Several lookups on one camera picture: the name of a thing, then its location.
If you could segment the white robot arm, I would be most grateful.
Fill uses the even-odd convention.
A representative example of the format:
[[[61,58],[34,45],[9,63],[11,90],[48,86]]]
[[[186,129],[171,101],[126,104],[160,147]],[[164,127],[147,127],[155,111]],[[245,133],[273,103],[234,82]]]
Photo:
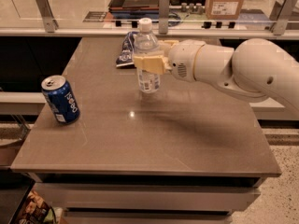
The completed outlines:
[[[299,63],[271,41],[252,38],[237,48],[199,40],[165,40],[156,50],[136,51],[135,67],[188,82],[204,82],[251,103],[268,98],[299,115]]]

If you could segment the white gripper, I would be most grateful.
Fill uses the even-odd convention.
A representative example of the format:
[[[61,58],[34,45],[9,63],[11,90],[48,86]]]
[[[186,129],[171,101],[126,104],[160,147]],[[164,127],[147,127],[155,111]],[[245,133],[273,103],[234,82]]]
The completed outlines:
[[[136,68],[163,75],[171,70],[171,74],[183,81],[194,82],[194,63],[199,50],[206,44],[197,40],[160,40],[160,50],[168,59],[162,55],[141,56],[135,55],[133,62]]]

